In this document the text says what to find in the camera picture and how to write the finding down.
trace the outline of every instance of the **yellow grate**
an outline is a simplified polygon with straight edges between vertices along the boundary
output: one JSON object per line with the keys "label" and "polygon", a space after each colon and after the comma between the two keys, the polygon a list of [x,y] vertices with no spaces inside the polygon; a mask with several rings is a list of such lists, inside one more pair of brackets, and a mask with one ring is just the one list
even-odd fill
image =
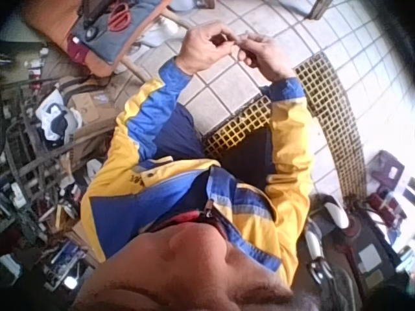
{"label": "yellow grate", "polygon": [[[366,197],[366,170],[355,117],[344,88],[327,56],[320,52],[296,68],[308,102],[326,136],[336,165],[343,197]],[[223,151],[236,146],[248,133],[266,126],[270,100],[263,96],[226,121],[204,140],[205,153],[220,159]]]}

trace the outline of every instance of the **finger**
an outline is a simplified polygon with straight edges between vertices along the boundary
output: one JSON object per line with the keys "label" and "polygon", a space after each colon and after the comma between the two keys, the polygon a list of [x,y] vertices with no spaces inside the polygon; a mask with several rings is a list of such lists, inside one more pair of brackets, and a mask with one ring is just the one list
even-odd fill
{"label": "finger", "polygon": [[252,60],[249,57],[247,57],[247,58],[244,59],[244,63],[248,66],[251,66],[252,65]]}
{"label": "finger", "polygon": [[225,41],[218,47],[216,47],[216,50],[220,57],[231,54],[233,47],[233,41]]}
{"label": "finger", "polygon": [[200,28],[206,33],[206,36],[210,39],[217,34],[224,34],[229,41],[237,41],[237,35],[232,31],[229,26],[221,23],[220,21],[214,21],[211,23],[205,24]]}
{"label": "finger", "polygon": [[246,51],[252,52],[254,54],[257,54],[263,50],[263,43],[256,42],[251,39],[243,39],[238,42],[238,46],[241,49],[244,49]]}
{"label": "finger", "polygon": [[246,58],[245,51],[244,50],[239,50],[239,52],[238,52],[238,60],[240,62],[243,62],[245,60],[245,58]]}
{"label": "finger", "polygon": [[260,43],[271,40],[271,38],[264,36],[263,34],[252,34],[250,32],[239,35],[238,39],[239,41],[252,40],[252,41],[260,42]]}

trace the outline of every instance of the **man's right hand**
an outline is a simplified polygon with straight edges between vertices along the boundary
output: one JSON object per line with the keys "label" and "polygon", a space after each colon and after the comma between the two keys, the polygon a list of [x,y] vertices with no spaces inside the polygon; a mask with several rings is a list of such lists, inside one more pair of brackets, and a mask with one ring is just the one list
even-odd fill
{"label": "man's right hand", "polygon": [[277,82],[296,76],[272,38],[261,34],[243,34],[239,36],[237,45],[240,48],[238,60],[251,68],[258,68],[267,80]]}

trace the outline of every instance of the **cardboard box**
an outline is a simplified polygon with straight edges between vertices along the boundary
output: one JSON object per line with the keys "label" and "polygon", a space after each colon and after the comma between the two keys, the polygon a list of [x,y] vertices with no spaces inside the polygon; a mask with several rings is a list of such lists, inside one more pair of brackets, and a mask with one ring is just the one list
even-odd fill
{"label": "cardboard box", "polygon": [[72,149],[71,167],[76,168],[84,159],[88,160],[87,156],[103,146],[108,133],[115,127],[115,119],[120,110],[114,106],[114,100],[106,90],[72,95],[67,107],[75,108],[82,116],[82,127],[72,135],[71,141],[101,132]]}

